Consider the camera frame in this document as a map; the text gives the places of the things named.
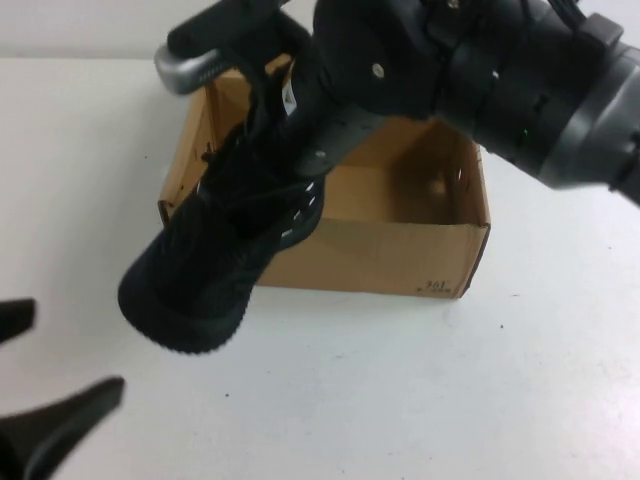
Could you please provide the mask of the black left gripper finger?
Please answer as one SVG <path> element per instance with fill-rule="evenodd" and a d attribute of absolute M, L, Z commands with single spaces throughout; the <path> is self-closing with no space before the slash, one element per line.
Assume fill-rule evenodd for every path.
<path fill-rule="evenodd" d="M 37 304 L 32 298 L 3 300 L 0 303 L 0 343 L 29 331 L 35 324 Z"/>
<path fill-rule="evenodd" d="M 50 479 L 69 454 L 121 405 L 125 380 L 111 377 L 35 409 L 1 418 L 1 477 Z"/>

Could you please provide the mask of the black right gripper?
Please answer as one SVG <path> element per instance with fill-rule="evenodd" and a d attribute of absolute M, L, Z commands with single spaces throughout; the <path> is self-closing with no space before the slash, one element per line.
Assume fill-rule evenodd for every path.
<path fill-rule="evenodd" d="M 446 10 L 444 1 L 316 3 L 313 42 L 322 80 L 318 74 L 292 78 L 298 175 L 330 172 L 381 128 L 384 116 L 425 120 L 434 114 L 442 48 L 428 23 Z M 367 112 L 333 115 L 326 89 Z"/>

